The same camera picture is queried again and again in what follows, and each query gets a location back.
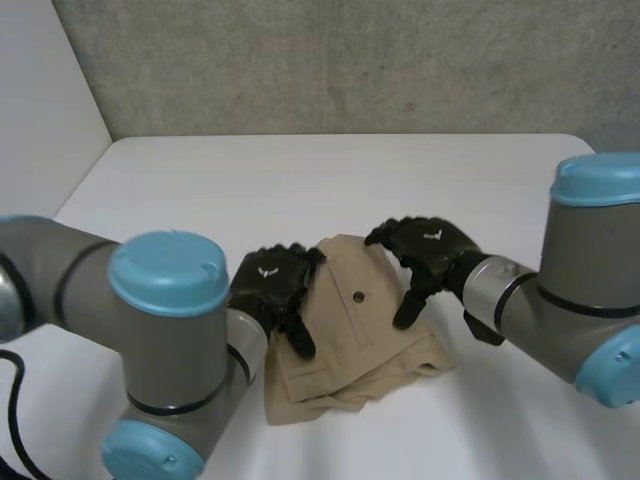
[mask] khaki fabric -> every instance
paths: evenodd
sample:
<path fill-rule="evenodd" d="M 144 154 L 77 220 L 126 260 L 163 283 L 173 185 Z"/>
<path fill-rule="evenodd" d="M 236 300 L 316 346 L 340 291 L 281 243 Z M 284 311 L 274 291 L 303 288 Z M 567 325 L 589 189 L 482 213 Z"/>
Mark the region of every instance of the khaki fabric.
<path fill-rule="evenodd" d="M 314 420 L 330 408 L 358 411 L 368 400 L 454 367 L 423 318 L 404 331 L 393 327 L 404 291 L 381 247 L 338 235 L 318 248 L 327 261 L 301 308 L 316 356 L 300 358 L 274 333 L 265 367 L 270 425 Z M 356 292 L 364 300 L 356 301 Z"/>

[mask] blue joint cap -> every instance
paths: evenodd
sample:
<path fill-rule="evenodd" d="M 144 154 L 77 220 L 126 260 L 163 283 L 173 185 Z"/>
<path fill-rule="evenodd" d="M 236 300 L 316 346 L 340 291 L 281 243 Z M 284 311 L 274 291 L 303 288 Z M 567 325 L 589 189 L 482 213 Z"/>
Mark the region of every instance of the blue joint cap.
<path fill-rule="evenodd" d="M 118 421 L 105 437 L 102 463 L 118 480 L 193 480 L 204 470 L 189 444 L 135 420 Z"/>
<path fill-rule="evenodd" d="M 580 367 L 576 388 L 611 408 L 640 400 L 640 325 L 600 345 Z"/>
<path fill-rule="evenodd" d="M 640 203 L 640 153 L 593 153 L 561 162 L 551 199 L 569 207 Z"/>
<path fill-rule="evenodd" d="M 109 263 L 116 294 L 143 312 L 195 317 L 222 306 L 229 290 L 224 252 L 189 232 L 152 232 L 121 245 Z"/>

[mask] white table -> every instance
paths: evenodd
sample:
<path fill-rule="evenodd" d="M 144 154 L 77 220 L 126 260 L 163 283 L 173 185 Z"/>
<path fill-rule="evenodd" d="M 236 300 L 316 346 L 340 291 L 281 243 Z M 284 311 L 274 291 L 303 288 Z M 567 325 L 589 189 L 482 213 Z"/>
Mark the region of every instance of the white table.
<path fill-rule="evenodd" d="M 312 245 L 366 234 L 390 216 L 438 215 L 485 250 L 537 267 L 554 168 L 590 152 L 564 135 L 128 139 L 106 152 L 56 218 L 118 241 L 192 230 L 224 248 L 232 274 L 263 245 Z M 425 316 L 457 359 L 454 372 L 357 415 L 288 427 L 266 425 L 260 376 L 202 478 L 638 478 L 639 407 L 607 410 L 515 347 L 475 341 L 449 294 L 431 300 Z M 35 461 L 54 479 L 107 478 L 99 444 L 126 402 L 117 355 L 53 327 L 12 348 L 27 361 L 20 421 Z M 8 391 L 11 368 L 0 375 Z"/>

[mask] logo on hand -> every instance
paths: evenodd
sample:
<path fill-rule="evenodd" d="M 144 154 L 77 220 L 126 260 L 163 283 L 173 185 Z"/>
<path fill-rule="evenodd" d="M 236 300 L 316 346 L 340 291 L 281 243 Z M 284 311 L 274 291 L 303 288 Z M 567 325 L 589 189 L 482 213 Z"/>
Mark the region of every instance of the logo on hand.
<path fill-rule="evenodd" d="M 262 278 L 270 277 L 271 275 L 275 275 L 280 271 L 279 268 L 274 268 L 273 270 L 263 270 L 262 267 L 258 267 L 258 273 L 262 275 Z"/>
<path fill-rule="evenodd" d="M 427 240 L 438 240 L 442 239 L 442 229 L 438 230 L 438 233 L 431 235 L 430 233 L 425 233 L 422 235 L 422 238 L 426 238 Z"/>

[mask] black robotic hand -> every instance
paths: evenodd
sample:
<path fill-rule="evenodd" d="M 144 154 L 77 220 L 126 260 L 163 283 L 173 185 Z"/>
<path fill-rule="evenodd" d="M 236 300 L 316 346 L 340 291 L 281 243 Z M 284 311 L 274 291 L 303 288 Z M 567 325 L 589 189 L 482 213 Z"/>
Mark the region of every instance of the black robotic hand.
<path fill-rule="evenodd" d="M 365 245 L 382 244 L 410 268 L 410 289 L 393 319 L 396 328 L 409 328 L 426 305 L 427 298 L 444 288 L 447 270 L 463 252 L 479 252 L 478 246 L 455 225 L 441 218 L 389 219 L 365 238 Z"/>
<path fill-rule="evenodd" d="M 298 355 L 313 358 L 315 344 L 300 317 L 300 304 L 316 267 L 325 260 L 317 248 L 276 245 L 244 257 L 231 282 L 229 308 L 248 313 L 265 330 L 285 332 Z"/>

